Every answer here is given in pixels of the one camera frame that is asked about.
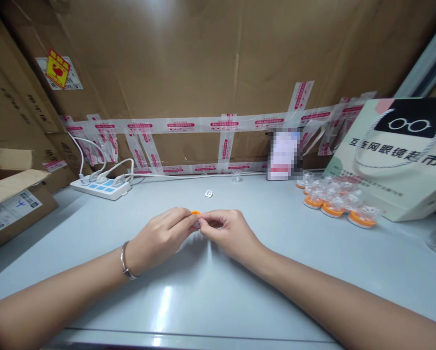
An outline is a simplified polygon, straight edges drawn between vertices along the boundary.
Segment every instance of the silver bracelet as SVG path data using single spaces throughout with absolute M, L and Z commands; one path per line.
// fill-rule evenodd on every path
M 130 271 L 129 268 L 126 265 L 126 247 L 127 247 L 127 243 L 129 243 L 130 241 L 127 241 L 123 244 L 122 246 L 122 250 L 121 250 L 121 262 L 122 262 L 122 268 L 123 270 L 123 274 L 126 275 L 127 277 L 129 277 L 131 280 L 135 280 L 136 278 L 138 278 L 140 275 L 138 276 L 134 276 Z

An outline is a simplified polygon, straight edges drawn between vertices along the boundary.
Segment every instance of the power strip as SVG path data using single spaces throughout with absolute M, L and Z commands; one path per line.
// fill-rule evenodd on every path
M 129 192 L 132 188 L 129 182 L 124 182 L 122 185 L 114 187 L 112 186 L 113 181 L 114 180 L 108 179 L 102 184 L 92 182 L 87 186 L 84 186 L 79 179 L 71 182 L 71 187 L 76 191 L 92 194 L 110 200 L 119 199 L 123 195 L 126 195 L 127 192 Z

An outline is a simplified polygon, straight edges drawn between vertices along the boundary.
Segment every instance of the woman's left hand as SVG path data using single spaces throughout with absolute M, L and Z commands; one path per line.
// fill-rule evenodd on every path
M 133 275 L 158 266 L 176 253 L 189 235 L 198 216 L 186 208 L 171 208 L 155 216 L 126 247 L 126 264 Z

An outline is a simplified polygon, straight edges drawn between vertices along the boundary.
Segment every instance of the white rope handle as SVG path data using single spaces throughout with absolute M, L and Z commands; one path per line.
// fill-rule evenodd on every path
M 427 152 L 429 152 L 432 147 L 434 147 L 434 145 L 436 144 L 436 134 L 432 138 L 432 140 L 429 142 L 429 144 L 417 156 L 411 157 L 410 159 L 404 161 L 403 163 L 399 163 L 399 164 L 395 164 L 395 165 L 384 165 L 384 166 L 375 166 L 375 165 L 369 165 L 369 164 L 362 163 L 359 160 L 359 151 L 361 149 L 362 144 L 364 143 L 367 136 L 369 136 L 370 132 L 377 126 L 377 124 L 380 122 L 380 120 L 382 120 L 382 118 L 385 117 L 388 113 L 393 112 L 393 111 L 394 111 L 393 108 L 389 109 L 388 111 L 383 113 L 381 116 L 379 116 L 377 119 L 375 119 L 374 122 L 371 124 L 371 126 L 365 132 L 363 138 L 357 143 L 356 150 L 354 152 L 354 161 L 356 163 L 358 163 L 359 165 L 362 165 L 366 168 L 376 168 L 376 169 L 397 168 L 397 167 L 400 167 L 403 165 L 411 164 L 414 161 L 417 161 L 419 158 L 421 158 L 423 155 L 425 155 Z

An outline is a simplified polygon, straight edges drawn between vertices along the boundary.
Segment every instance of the table surface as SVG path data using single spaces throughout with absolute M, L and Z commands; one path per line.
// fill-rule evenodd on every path
M 206 190 L 213 197 L 204 196 Z M 270 249 L 436 321 L 436 216 L 367 230 L 303 205 L 294 181 L 147 179 L 117 201 L 66 188 L 60 207 L 0 249 L 0 299 L 122 245 L 170 207 L 240 209 Z M 97 302 L 57 338 L 182 349 L 340 349 L 322 328 L 199 232 Z

